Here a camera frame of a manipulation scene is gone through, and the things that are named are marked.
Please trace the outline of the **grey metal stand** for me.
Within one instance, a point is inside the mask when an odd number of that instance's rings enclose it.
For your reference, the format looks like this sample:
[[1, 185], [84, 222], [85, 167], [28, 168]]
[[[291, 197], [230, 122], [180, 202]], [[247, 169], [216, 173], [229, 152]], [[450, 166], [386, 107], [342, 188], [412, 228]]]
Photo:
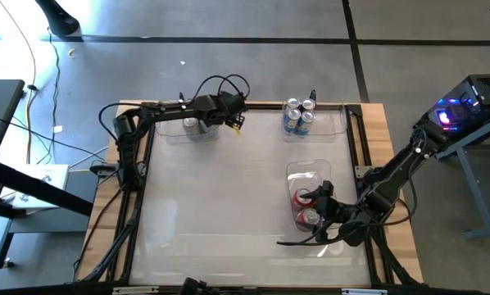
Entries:
[[435, 155], [435, 158], [441, 161], [444, 158], [450, 157], [453, 153], [456, 154], [466, 177], [467, 183], [470, 186], [470, 191], [472, 193], [474, 201], [477, 205], [477, 208], [479, 209], [479, 213], [483, 222], [483, 227], [465, 231], [463, 235], [466, 239], [490, 237], [490, 213], [488, 210], [488, 206], [479, 188], [479, 180], [475, 177], [468, 157], [466, 156], [467, 147], [473, 148], [474, 144], [477, 143], [479, 140], [489, 137], [490, 122], [475, 130], [471, 134], [466, 135], [464, 138], [457, 141], [456, 143], [453, 143], [445, 151], [439, 152]]

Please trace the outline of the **clear plastic bin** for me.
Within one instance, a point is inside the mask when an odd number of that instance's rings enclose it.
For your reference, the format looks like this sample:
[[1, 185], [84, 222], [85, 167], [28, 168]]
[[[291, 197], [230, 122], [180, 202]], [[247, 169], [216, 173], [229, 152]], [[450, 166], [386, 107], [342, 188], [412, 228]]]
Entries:
[[[301, 105], [298, 110], [303, 113]], [[282, 131], [284, 139], [292, 143], [327, 143], [333, 142], [337, 136], [347, 131], [347, 119], [344, 105], [332, 105], [332, 109], [325, 109], [325, 105], [315, 101], [315, 121], [306, 136], [298, 136], [284, 131], [282, 119]]]
[[182, 120], [169, 120], [156, 123], [156, 133], [165, 138], [168, 144], [182, 144], [182, 143], [200, 143], [210, 140], [205, 140], [200, 134], [196, 137], [188, 137], [182, 126]]
[[[286, 186], [288, 190], [288, 200], [291, 207], [294, 223], [296, 228], [301, 231], [296, 223], [297, 214], [305, 208], [314, 208], [318, 212], [318, 198], [314, 200], [312, 206], [309, 207], [297, 207], [292, 204], [293, 194], [300, 188], [306, 188], [309, 191], [314, 191], [319, 185], [322, 185], [324, 181], [330, 181], [332, 183], [331, 165], [324, 159], [318, 159], [313, 161], [296, 161], [291, 162], [286, 167]], [[335, 188], [333, 187], [333, 195], [331, 197], [337, 200]], [[312, 231], [301, 231], [304, 233], [313, 233], [323, 223], [324, 218], [322, 216], [320, 223], [316, 225]]]

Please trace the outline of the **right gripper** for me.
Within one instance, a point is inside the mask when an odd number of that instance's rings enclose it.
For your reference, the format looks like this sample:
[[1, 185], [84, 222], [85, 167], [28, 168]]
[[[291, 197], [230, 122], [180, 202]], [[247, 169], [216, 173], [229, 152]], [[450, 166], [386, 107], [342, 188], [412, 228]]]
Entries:
[[[331, 197], [333, 184], [324, 181], [314, 191], [302, 193], [301, 199], [317, 200], [320, 197]], [[365, 241], [370, 216], [356, 205], [338, 202], [332, 198], [318, 200], [318, 213], [324, 218], [324, 223], [315, 232], [315, 240], [319, 245], [327, 245], [344, 241], [349, 246], [359, 246]], [[338, 235], [329, 238], [327, 230], [332, 224], [340, 224]]]

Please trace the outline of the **silver metal bracket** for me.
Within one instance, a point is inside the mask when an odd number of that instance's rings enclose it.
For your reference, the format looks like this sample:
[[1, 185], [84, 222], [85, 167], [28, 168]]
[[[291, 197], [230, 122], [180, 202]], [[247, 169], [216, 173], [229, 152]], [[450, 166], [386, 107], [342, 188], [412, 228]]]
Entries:
[[342, 288], [341, 295], [388, 295], [388, 291], [372, 288]]
[[111, 295], [149, 295], [159, 293], [158, 286], [125, 286], [112, 289]]

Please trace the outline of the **red Fanta soda can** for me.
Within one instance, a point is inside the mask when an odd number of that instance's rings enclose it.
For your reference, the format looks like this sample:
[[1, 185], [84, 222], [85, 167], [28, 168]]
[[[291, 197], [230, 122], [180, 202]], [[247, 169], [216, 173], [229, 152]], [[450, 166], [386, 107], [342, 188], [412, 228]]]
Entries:
[[311, 207], [314, 203], [314, 200], [311, 198], [302, 197], [303, 194], [307, 194], [310, 191], [306, 188], [298, 189], [292, 196], [292, 204], [295, 207]]
[[312, 231], [320, 220], [320, 214], [314, 208], [305, 208], [296, 217], [297, 226], [301, 231]]

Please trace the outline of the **black RGB computer tower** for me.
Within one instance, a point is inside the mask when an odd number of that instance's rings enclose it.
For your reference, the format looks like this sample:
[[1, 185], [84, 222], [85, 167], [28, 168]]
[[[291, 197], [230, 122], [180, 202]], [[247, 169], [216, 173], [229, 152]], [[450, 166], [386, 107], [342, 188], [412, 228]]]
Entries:
[[438, 143], [457, 141], [490, 122], [490, 74], [468, 75], [416, 123]]

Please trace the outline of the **white printed cardboard box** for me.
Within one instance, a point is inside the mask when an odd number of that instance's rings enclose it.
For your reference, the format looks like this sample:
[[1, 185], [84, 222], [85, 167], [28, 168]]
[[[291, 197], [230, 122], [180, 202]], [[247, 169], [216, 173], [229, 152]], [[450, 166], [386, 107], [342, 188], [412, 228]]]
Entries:
[[[56, 188], [64, 189], [68, 179], [70, 167], [63, 164], [45, 164], [45, 165], [20, 165], [15, 170], [42, 180]], [[0, 200], [6, 204], [12, 205], [13, 209], [26, 210], [26, 213], [32, 214], [36, 211], [54, 209], [57, 206], [48, 202], [41, 201], [36, 197], [19, 193], [10, 188], [3, 188], [0, 194]]]

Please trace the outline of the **black floor stand foot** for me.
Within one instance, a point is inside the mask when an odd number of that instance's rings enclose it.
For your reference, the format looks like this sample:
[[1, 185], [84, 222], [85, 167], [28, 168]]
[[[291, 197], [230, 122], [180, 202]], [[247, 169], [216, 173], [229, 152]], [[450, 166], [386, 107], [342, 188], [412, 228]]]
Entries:
[[59, 37], [65, 37], [78, 31], [79, 21], [69, 14], [57, 0], [35, 0], [47, 18], [49, 29]]

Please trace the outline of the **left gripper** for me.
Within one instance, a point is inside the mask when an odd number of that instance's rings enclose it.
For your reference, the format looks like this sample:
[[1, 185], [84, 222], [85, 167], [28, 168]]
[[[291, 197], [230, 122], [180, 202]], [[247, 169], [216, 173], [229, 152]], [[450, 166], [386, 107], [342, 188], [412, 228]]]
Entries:
[[232, 94], [221, 92], [211, 95], [215, 109], [206, 115], [207, 125], [227, 125], [229, 127], [242, 127], [245, 121], [243, 113], [247, 111], [246, 98], [243, 93]]

